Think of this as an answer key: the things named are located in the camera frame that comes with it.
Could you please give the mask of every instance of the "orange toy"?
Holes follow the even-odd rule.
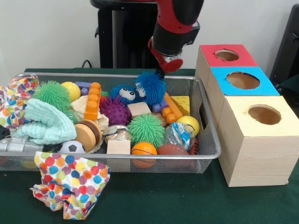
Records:
[[[84,119],[97,120],[101,97],[101,85],[92,83],[88,93],[88,99],[84,114]]]
[[[162,115],[166,119],[166,123],[171,124],[172,122],[176,122],[179,118],[181,118],[183,113],[179,110],[168,93],[165,94],[164,99],[167,102],[168,107],[162,110]]]
[[[133,155],[157,155],[156,148],[149,142],[139,142],[131,150]],[[134,159],[133,164],[141,169],[151,168],[156,160],[152,159]]]

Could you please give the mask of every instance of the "wooden cube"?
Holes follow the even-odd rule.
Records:
[[[225,97],[217,132],[229,187],[287,183],[299,157],[299,120],[283,97]]]
[[[195,77],[204,87],[212,74],[211,67],[256,67],[250,53],[240,44],[200,45]]]
[[[225,96],[279,96],[259,67],[213,67],[211,71],[206,95],[216,127]]]
[[[107,145],[107,154],[131,154],[130,140],[109,140]],[[107,165],[114,172],[130,172],[130,159],[107,159]]]
[[[129,104],[128,108],[131,111],[133,118],[143,113],[151,113],[149,106],[145,102]]]

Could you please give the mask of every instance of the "wire mesh basket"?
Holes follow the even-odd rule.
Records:
[[[102,90],[110,91],[118,84],[135,84],[133,75],[104,74],[68,74],[36,73],[40,82],[55,80],[57,82],[98,82]],[[203,173],[212,159],[218,158],[221,147],[214,126],[211,110],[202,82],[195,77],[166,76],[167,92],[171,96],[190,97],[190,115],[200,124],[197,135],[199,141],[198,155],[120,155],[106,154],[107,145],[93,154],[76,154],[110,166],[112,172],[147,172],[147,173]],[[34,153],[1,152],[0,170],[38,171],[34,164]]]

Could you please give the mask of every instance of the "blue fuzzy toy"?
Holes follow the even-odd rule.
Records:
[[[127,84],[115,86],[110,91],[109,96],[112,99],[116,99],[118,96],[120,96],[125,106],[127,106],[128,104],[134,104],[141,101],[136,89],[133,86]]]
[[[148,105],[160,103],[166,93],[166,84],[154,72],[144,72],[138,76],[135,82],[135,88],[139,96]]]

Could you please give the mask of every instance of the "black cable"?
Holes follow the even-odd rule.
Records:
[[[84,66],[85,66],[86,63],[88,63],[89,68],[92,68],[92,64],[90,63],[89,60],[85,60],[85,61],[83,62],[83,64],[82,64],[81,68],[84,68]]]

